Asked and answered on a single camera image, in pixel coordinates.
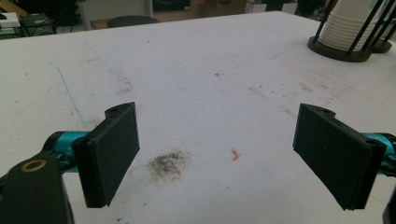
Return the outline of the white foam mat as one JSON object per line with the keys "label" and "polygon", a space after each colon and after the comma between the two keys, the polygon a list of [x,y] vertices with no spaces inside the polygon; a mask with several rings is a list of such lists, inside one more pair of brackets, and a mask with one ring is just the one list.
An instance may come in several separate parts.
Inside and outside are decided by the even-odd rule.
{"label": "white foam mat", "polygon": [[64,176],[77,224],[382,224],[395,178],[347,211],[292,142],[300,104],[396,135],[396,44],[345,63],[308,48],[317,29],[268,12],[0,40],[0,176],[132,102],[140,149],[111,205]]}

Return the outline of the black wire cup holder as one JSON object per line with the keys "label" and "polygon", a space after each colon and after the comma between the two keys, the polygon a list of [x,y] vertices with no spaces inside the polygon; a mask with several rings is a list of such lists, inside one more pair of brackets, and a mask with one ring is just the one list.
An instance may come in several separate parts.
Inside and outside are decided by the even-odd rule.
{"label": "black wire cup holder", "polygon": [[335,0],[326,0],[324,15],[316,34],[309,38],[307,46],[322,56],[350,63],[366,62],[373,53],[387,53],[392,44],[390,39],[396,33],[396,0],[379,0],[373,12],[361,28],[348,51],[333,49],[318,41]]}

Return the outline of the stack of white paper cups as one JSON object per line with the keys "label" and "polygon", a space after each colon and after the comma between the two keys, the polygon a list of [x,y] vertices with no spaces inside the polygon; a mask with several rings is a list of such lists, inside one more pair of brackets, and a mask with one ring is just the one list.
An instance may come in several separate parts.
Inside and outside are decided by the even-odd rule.
{"label": "stack of white paper cups", "polygon": [[379,0],[335,0],[318,41],[348,51]]}

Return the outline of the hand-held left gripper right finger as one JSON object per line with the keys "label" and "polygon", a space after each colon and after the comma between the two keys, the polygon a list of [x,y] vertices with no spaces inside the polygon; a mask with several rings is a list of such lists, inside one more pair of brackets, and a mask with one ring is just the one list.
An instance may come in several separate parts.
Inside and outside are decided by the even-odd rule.
{"label": "hand-held left gripper right finger", "polygon": [[359,133],[329,109],[301,104],[293,149],[344,210],[365,207],[387,146]]}

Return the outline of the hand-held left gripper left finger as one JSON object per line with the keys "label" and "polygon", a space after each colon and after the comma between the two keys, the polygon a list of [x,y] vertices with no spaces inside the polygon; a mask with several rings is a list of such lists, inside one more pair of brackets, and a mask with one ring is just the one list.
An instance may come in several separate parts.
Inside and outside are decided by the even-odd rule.
{"label": "hand-held left gripper left finger", "polygon": [[109,108],[105,119],[72,148],[86,205],[110,205],[140,149],[135,103]]}

